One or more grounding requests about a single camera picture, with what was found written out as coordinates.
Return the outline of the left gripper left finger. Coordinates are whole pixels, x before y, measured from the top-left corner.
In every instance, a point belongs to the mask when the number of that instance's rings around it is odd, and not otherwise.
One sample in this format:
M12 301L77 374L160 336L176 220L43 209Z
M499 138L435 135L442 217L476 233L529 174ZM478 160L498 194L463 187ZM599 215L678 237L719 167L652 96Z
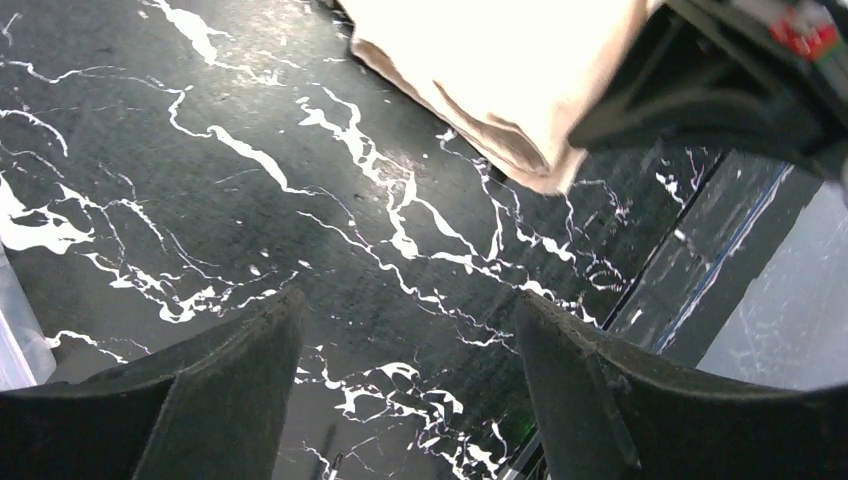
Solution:
M1 395L5 479L268 479L309 308L254 312L79 383Z

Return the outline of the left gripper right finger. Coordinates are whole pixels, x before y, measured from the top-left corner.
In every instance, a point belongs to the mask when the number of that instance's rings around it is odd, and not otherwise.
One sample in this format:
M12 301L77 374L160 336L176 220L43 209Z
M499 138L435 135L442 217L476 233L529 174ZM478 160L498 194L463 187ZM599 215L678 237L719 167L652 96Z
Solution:
M847 390L745 383L674 364L534 293L514 311L554 479L843 479Z

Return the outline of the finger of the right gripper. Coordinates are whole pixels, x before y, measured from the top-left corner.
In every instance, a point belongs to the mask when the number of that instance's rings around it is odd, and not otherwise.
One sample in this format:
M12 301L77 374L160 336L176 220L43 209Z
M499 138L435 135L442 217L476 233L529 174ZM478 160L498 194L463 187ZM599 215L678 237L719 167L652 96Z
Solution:
M847 52L804 60L737 1L667 1L570 133L593 153L674 146L737 149L847 179ZM847 5L824 1L847 40Z

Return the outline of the beige cloth napkin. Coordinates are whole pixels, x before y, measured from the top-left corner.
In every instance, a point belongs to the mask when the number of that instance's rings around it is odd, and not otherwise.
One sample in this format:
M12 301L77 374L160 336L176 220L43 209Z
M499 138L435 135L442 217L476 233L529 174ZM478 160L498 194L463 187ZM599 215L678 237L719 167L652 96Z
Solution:
M566 193L569 134L656 10L642 0L351 0L351 52L509 179Z

